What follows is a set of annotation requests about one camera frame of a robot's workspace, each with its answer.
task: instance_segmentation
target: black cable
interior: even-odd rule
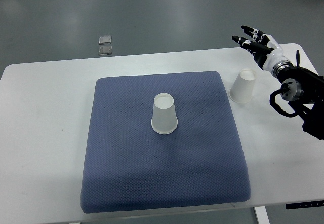
[[[300,64],[299,50],[296,51],[296,63],[297,63],[297,67],[299,67],[299,64]]]
[[[284,110],[283,110],[283,109],[282,109],[282,108],[281,108],[281,107],[280,107],[280,106],[275,102],[275,97],[276,97],[276,95],[279,95],[279,94],[281,94],[281,93],[285,93],[285,91],[284,91],[283,89],[279,89],[279,90],[276,90],[276,91],[274,91],[274,92],[271,93],[271,95],[270,95],[270,100],[269,100],[270,105],[273,107],[274,110],[276,110],[278,113],[280,113],[280,114],[283,115],[283,116],[286,116],[286,117],[288,117],[288,118],[293,118],[293,117],[297,116],[298,113],[294,112],[294,113],[290,114],[290,113],[284,111]]]

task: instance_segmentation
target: robot finger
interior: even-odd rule
[[[261,42],[261,38],[259,38],[257,35],[254,35],[252,32],[247,31],[247,30],[243,30],[243,32],[244,32],[246,35],[252,37],[253,40],[255,40],[257,43],[260,43],[260,42]]]
[[[245,50],[247,50],[248,52],[250,52],[251,54],[253,52],[260,52],[263,54],[269,54],[271,53],[271,51],[273,50],[272,48],[269,48],[265,45],[256,43],[256,42],[252,42],[246,38],[239,38],[238,36],[232,36],[232,39],[237,42],[238,44],[240,44],[241,48],[244,48]]]
[[[257,35],[261,39],[262,39],[262,36],[265,35],[265,33],[263,33],[262,31],[251,28],[251,27],[248,27],[248,26],[245,26],[245,25],[241,26],[241,28],[243,29],[243,31],[249,31],[253,35]]]

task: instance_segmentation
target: concrete floor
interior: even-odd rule
[[[0,0],[0,75],[14,63],[98,57],[105,34],[112,35],[111,56],[236,47],[231,37],[244,35],[241,25],[300,44],[324,74],[323,8],[324,0]],[[271,224],[323,223],[323,210],[267,207]],[[111,223],[151,222],[256,219],[245,209]]]

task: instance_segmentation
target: paper cup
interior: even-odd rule
[[[174,100],[170,94],[160,93],[155,96],[151,125],[159,134],[170,134],[177,128],[178,119]]]
[[[232,88],[229,90],[229,97],[237,103],[248,103],[252,99],[252,91],[257,73],[249,68],[242,69]]]

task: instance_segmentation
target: blue mat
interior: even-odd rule
[[[177,129],[151,127],[153,100],[173,96]],[[85,156],[84,213],[241,202],[247,165],[217,72],[101,78]]]

